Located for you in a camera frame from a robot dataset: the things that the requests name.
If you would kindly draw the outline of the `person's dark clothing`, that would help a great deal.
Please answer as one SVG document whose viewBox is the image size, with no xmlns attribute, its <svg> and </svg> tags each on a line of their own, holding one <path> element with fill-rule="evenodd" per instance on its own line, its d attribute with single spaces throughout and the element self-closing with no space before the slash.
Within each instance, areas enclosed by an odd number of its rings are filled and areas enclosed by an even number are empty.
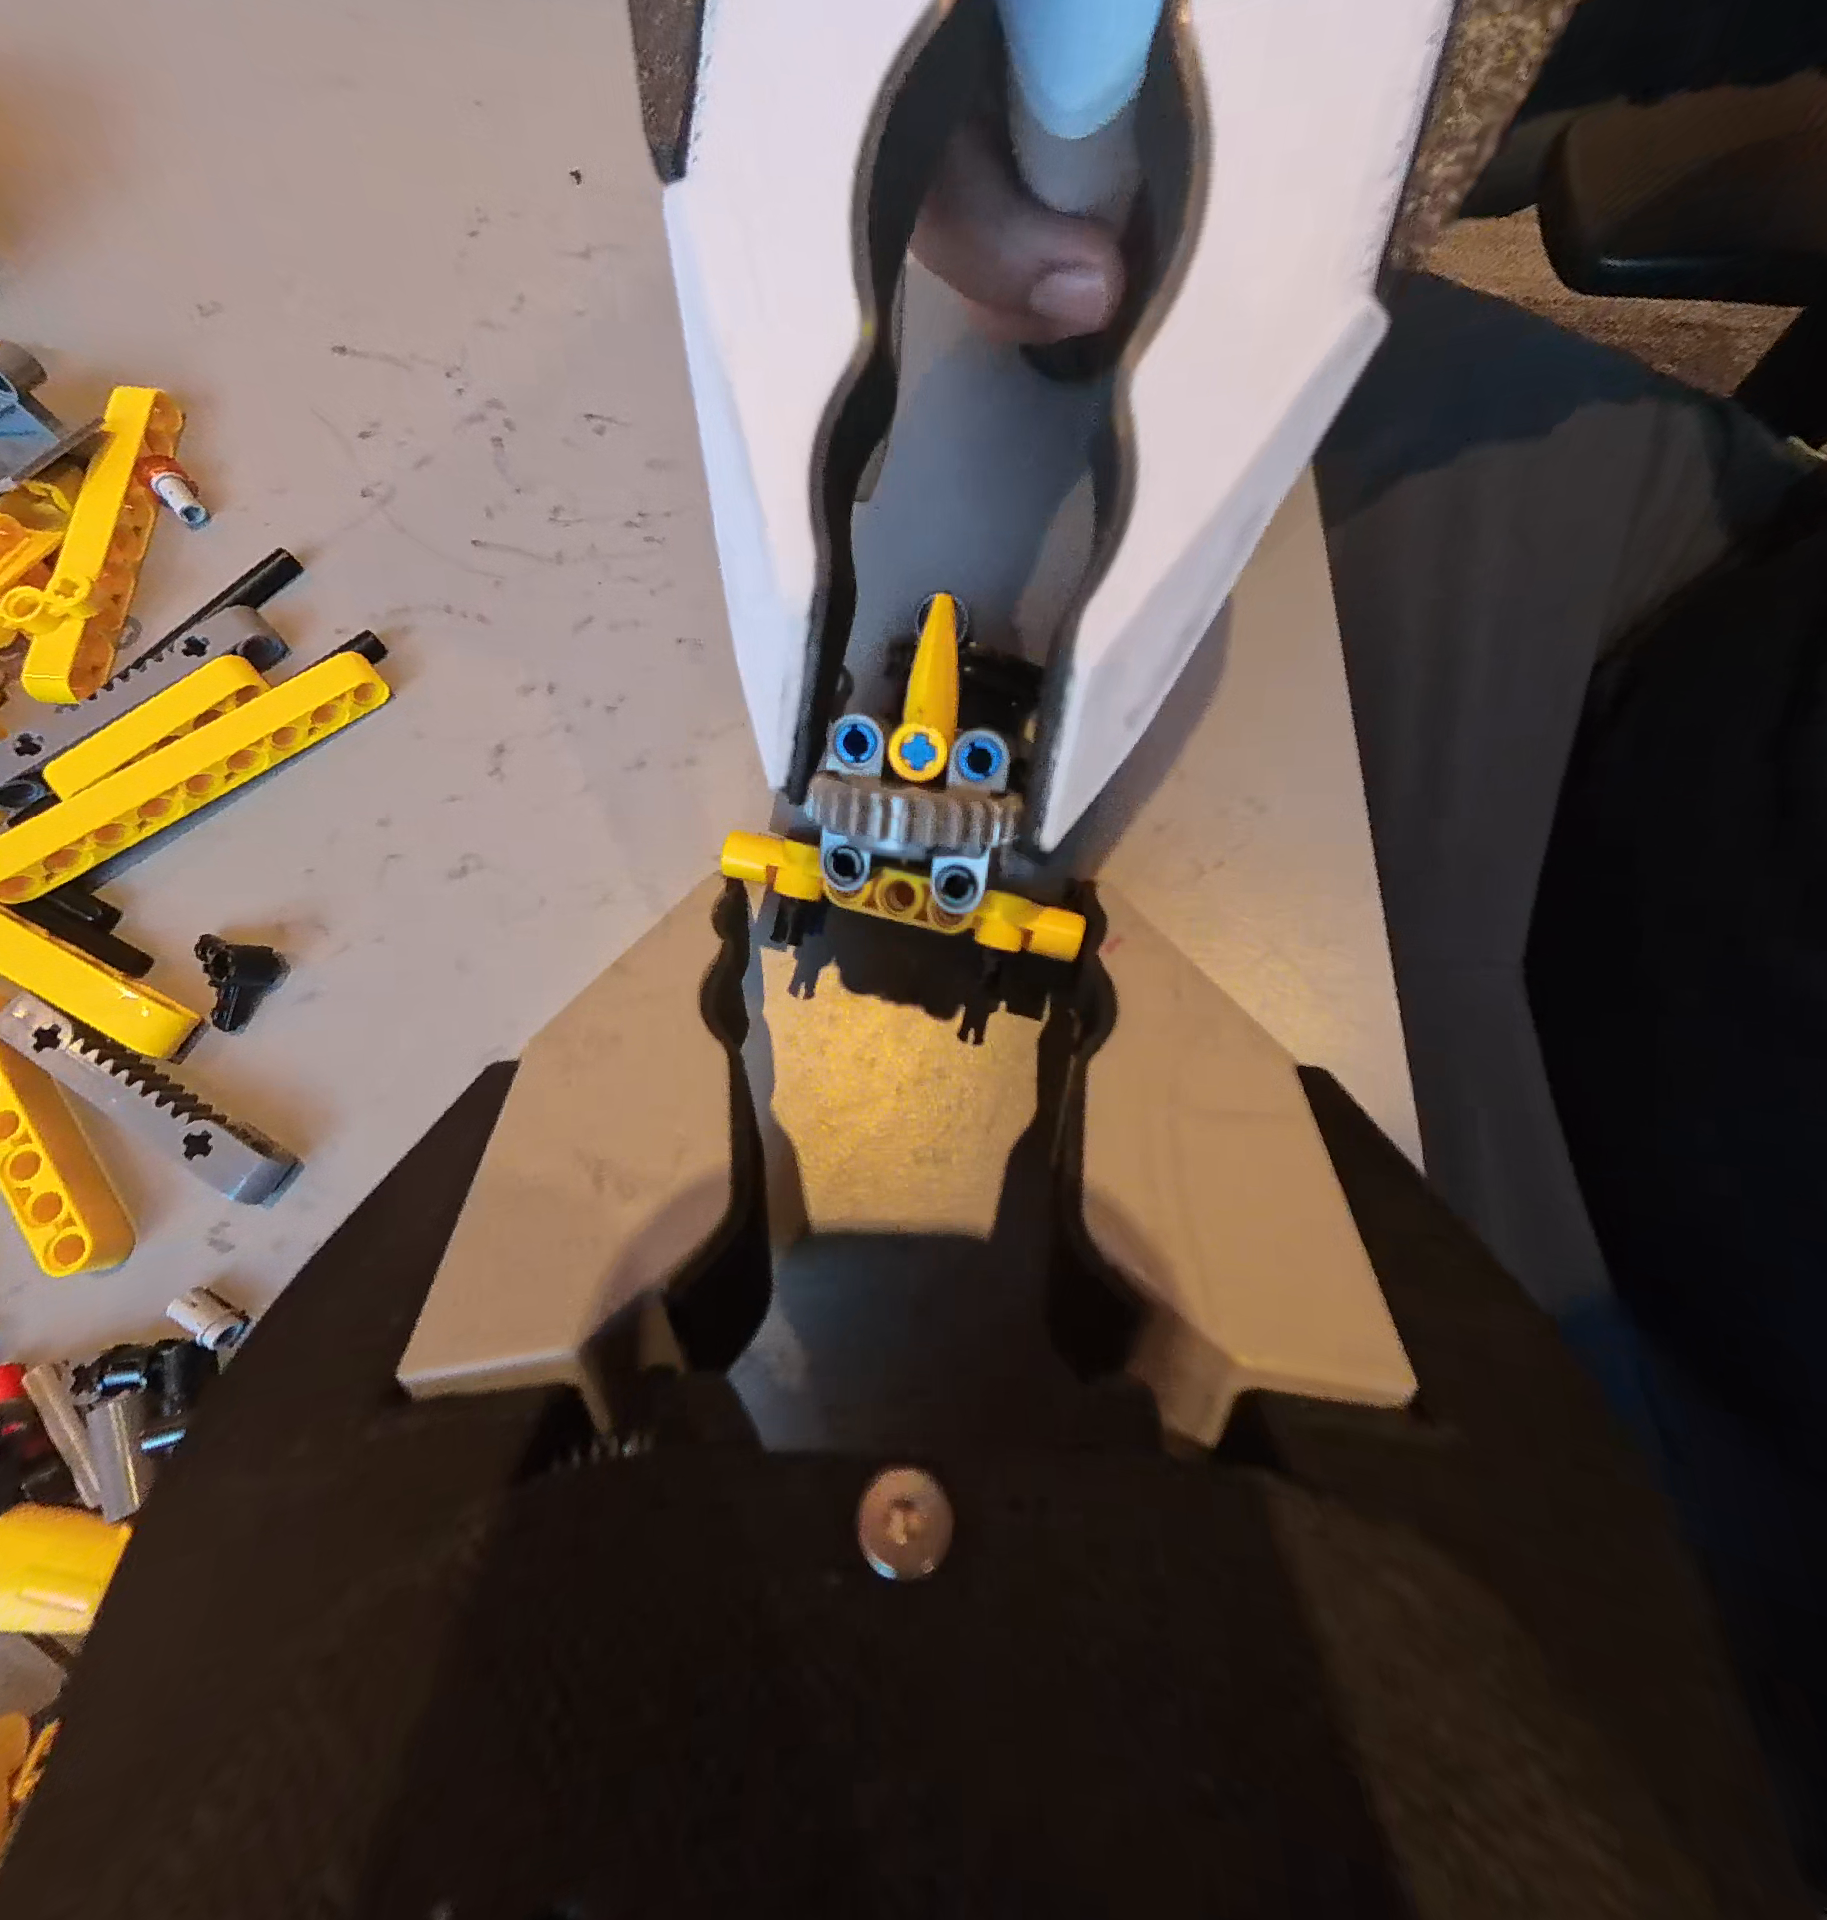
<svg viewBox="0 0 1827 1920">
<path fill-rule="evenodd" d="M 1827 1911 L 1827 457 L 1418 276 L 1314 478 L 1429 1174 L 1666 1490 Z"/>
</svg>

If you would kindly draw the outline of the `pile of yellow beams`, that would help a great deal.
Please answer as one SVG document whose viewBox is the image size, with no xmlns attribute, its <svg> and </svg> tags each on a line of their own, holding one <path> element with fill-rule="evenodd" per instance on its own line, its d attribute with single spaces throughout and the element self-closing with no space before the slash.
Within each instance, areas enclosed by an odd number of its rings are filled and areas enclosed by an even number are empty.
<svg viewBox="0 0 1827 1920">
<path fill-rule="evenodd" d="M 132 467 L 182 462 L 184 417 L 149 385 L 111 388 L 94 417 L 93 443 L 0 494 L 0 740 L 31 711 L 99 692 L 144 644 L 129 644 L 135 587 L 158 523 L 179 521 Z M 215 1032 L 212 1007 L 155 980 L 97 882 L 385 708 L 384 658 L 361 633 L 291 673 L 287 658 L 263 673 L 243 656 L 207 660 L 55 756 L 39 804 L 0 809 L 0 1007 L 37 994 L 175 1076 Z M 0 1204 L 54 1282 L 108 1273 L 137 1244 L 87 1113 L 0 1041 Z"/>
</svg>

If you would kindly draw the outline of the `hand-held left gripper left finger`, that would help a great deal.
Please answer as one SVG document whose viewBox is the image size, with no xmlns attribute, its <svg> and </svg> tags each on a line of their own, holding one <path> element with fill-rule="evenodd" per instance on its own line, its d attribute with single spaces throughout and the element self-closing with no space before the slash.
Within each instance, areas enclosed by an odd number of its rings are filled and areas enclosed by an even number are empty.
<svg viewBox="0 0 1827 1920">
<path fill-rule="evenodd" d="M 753 915 L 704 880 L 525 1045 L 419 1319 L 416 1400 L 721 1371 L 773 1274 L 744 1060 Z"/>
</svg>

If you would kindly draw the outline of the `small black connector piece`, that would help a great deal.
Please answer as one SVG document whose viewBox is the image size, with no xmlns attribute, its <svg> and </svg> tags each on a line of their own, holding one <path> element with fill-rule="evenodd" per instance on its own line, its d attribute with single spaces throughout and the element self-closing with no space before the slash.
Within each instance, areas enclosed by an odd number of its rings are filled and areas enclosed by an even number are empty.
<svg viewBox="0 0 1827 1920">
<path fill-rule="evenodd" d="M 196 960 L 215 994 L 211 1025 L 228 1035 L 245 1030 L 291 973 L 289 960 L 277 947 L 232 940 L 216 933 L 198 936 Z"/>
</svg>

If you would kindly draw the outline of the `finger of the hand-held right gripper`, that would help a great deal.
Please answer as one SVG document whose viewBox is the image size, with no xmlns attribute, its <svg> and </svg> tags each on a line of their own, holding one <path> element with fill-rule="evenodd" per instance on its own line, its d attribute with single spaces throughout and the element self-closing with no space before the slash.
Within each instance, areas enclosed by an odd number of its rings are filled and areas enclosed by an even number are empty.
<svg viewBox="0 0 1827 1920">
<path fill-rule="evenodd" d="M 891 420 L 891 307 L 946 131 L 954 4 L 657 8 L 657 175 L 739 684 L 800 798 Z"/>
<path fill-rule="evenodd" d="M 1178 4 L 1186 192 L 1097 440 L 1094 546 L 1049 673 L 1031 839 L 1067 839 L 1156 717 L 1378 350 L 1446 3 Z"/>
</svg>

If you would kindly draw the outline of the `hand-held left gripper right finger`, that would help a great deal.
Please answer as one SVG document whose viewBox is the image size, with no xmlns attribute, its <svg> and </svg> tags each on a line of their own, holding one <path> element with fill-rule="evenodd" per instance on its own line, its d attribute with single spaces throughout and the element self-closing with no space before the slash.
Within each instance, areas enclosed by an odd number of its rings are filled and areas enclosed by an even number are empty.
<svg viewBox="0 0 1827 1920">
<path fill-rule="evenodd" d="M 1405 1413 L 1395 1316 L 1292 1055 L 1117 888 L 1057 998 L 1057 1342 L 1222 1443 L 1254 1394 Z"/>
</svg>

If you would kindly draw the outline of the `grey gear rack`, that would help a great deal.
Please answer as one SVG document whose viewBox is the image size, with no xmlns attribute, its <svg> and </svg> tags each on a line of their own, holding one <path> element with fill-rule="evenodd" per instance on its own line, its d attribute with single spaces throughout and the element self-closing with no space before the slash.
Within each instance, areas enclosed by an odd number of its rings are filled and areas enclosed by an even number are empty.
<svg viewBox="0 0 1827 1920">
<path fill-rule="evenodd" d="M 0 1041 L 94 1115 L 234 1202 L 263 1206 L 303 1169 L 303 1161 L 263 1132 L 37 994 L 17 992 L 4 1000 Z"/>
<path fill-rule="evenodd" d="M 0 809 L 39 804 L 50 791 L 46 770 L 55 756 L 179 686 L 207 660 L 243 656 L 261 673 L 285 660 L 287 643 L 268 625 L 261 609 L 303 570 L 291 550 L 273 549 L 196 614 L 144 643 L 99 692 L 78 705 L 41 708 L 13 723 L 0 740 Z"/>
</svg>

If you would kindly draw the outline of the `grey yellow lego cab piece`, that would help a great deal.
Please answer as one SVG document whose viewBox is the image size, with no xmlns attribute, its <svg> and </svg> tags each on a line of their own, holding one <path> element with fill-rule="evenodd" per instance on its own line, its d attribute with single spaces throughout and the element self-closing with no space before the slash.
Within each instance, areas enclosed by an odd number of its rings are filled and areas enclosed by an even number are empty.
<svg viewBox="0 0 1827 1920">
<path fill-rule="evenodd" d="M 852 700 L 852 678 L 842 673 L 836 681 L 836 689 L 839 692 L 839 708 L 834 717 L 846 708 L 862 708 Z M 1036 744 L 1036 719 L 1033 728 L 1033 754 L 1027 774 L 1027 783 L 1031 777 L 1033 761 L 1035 761 L 1035 744 Z M 885 711 L 890 708 L 866 708 L 868 711 Z M 834 897 L 824 884 L 820 874 L 820 855 L 816 832 L 805 818 L 803 804 L 800 804 L 800 818 L 791 834 L 755 834 L 755 832 L 735 832 L 727 837 L 721 850 L 721 874 L 727 878 L 739 880 L 749 889 L 764 892 L 775 903 L 775 936 L 781 940 L 800 940 L 805 936 L 811 910 L 816 909 L 839 909 L 852 915 L 868 915 L 874 920 L 891 922 L 897 925 L 910 925 L 921 930 L 931 930 L 943 936 L 959 936 L 970 939 L 974 945 L 987 949 L 997 955 L 1031 955 L 1048 962 L 1071 962 L 1078 957 L 1085 940 L 1086 940 L 1086 917 L 1078 910 L 1046 904 L 1042 900 L 1031 900 L 1007 884 L 1007 868 L 1013 855 L 1020 850 L 1021 829 L 1017 843 L 1005 853 L 998 863 L 997 878 L 991 882 L 991 892 L 987 894 L 983 909 L 972 915 L 972 920 L 954 930 L 944 930 L 937 925 L 934 917 L 925 904 L 925 882 L 914 878 L 907 888 L 907 904 L 908 915 L 887 915 L 874 903 L 874 892 L 866 892 L 857 904 L 844 904 Z"/>
</svg>

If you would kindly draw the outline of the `yellow curved panel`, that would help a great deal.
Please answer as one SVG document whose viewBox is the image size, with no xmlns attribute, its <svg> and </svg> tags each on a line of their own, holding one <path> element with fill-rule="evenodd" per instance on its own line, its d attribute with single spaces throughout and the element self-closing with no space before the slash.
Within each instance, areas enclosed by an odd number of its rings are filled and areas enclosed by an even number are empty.
<svg viewBox="0 0 1827 1920">
<path fill-rule="evenodd" d="M 19 1505 L 0 1518 L 0 1634 L 83 1637 L 132 1524 L 75 1506 Z"/>
</svg>

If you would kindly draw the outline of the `black office chair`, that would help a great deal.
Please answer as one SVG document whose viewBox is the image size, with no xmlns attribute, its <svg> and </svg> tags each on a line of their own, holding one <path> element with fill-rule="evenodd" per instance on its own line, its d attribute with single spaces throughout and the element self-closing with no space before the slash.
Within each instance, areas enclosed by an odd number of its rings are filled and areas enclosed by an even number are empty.
<svg viewBox="0 0 1827 1920">
<path fill-rule="evenodd" d="M 1587 109 L 1553 142 L 1535 206 L 1574 294 L 1792 309 L 1735 399 L 1827 443 L 1827 75 Z"/>
</svg>

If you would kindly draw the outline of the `grey desk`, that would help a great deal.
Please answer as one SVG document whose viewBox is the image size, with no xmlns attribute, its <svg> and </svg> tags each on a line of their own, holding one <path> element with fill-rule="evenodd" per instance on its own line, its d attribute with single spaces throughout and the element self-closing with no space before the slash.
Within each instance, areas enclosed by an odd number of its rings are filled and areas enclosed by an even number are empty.
<svg viewBox="0 0 1827 1920">
<path fill-rule="evenodd" d="M 910 400 L 862 506 L 864 609 L 957 581 L 1046 618 L 1088 524 L 1065 392 L 1023 397 L 919 267 Z M 298 1153 L 243 1206 L 87 1113 L 131 1259 L 37 1273 L 0 1204 L 9 1358 L 265 1310 L 470 1088 L 771 824 L 719 582 L 625 4 L 0 4 L 0 333 L 66 400 L 158 385 L 206 531 L 153 542 L 164 627 L 265 549 L 289 666 L 378 630 L 393 700 L 155 843 L 106 892 L 211 1004 L 207 930 L 291 975 L 175 1076 Z M 1307 470 L 1142 748 L 1079 828 L 1126 895 L 1425 1167 L 1328 537 Z M 781 1235 L 986 1253 L 1042 1028 L 846 992 L 757 947 L 753 1080 Z"/>
</svg>

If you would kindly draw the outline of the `person's right hand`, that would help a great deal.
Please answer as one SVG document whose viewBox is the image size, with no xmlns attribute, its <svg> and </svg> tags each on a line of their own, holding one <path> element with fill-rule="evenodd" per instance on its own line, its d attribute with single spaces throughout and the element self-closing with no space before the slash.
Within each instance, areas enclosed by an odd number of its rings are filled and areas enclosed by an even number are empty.
<svg viewBox="0 0 1827 1920">
<path fill-rule="evenodd" d="M 952 131 L 908 249 L 1013 345 L 1103 333 L 1126 282 L 1119 230 L 1038 201 L 1005 131 L 983 120 Z"/>
</svg>

